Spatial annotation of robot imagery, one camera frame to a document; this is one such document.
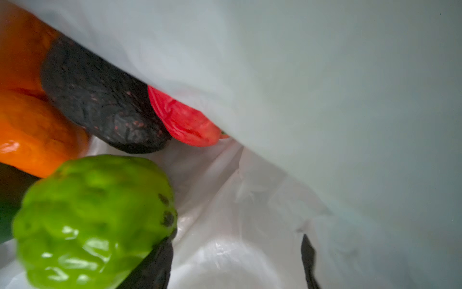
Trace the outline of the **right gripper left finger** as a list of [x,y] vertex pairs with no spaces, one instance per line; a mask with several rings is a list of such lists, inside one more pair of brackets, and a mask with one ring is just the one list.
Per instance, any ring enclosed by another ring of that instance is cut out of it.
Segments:
[[172,261],[172,241],[170,238],[165,238],[154,246],[151,253],[116,289],[167,289]]

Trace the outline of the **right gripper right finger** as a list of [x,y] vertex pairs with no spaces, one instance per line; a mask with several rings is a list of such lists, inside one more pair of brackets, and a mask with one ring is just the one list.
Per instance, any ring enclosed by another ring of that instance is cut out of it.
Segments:
[[308,289],[320,289],[314,277],[315,249],[312,247],[307,235],[303,236],[301,245],[302,263]]

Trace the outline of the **green custard apple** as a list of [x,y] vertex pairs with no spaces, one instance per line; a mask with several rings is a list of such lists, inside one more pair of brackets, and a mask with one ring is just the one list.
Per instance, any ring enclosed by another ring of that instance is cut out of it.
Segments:
[[96,155],[34,183],[15,215],[16,256],[37,289],[113,289],[177,229],[166,173],[140,157]]

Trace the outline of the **white plastic bag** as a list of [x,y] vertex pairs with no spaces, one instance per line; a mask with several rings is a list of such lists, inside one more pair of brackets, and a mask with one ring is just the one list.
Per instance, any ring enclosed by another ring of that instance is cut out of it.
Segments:
[[462,286],[460,1],[19,1],[232,140],[164,155],[171,289]]

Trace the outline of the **dark avocado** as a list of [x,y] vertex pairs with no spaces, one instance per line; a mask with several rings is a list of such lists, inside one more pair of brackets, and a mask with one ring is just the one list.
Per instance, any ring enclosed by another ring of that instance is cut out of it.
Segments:
[[67,36],[52,42],[40,79],[55,108],[118,150],[148,154],[172,138],[151,106],[147,84]]

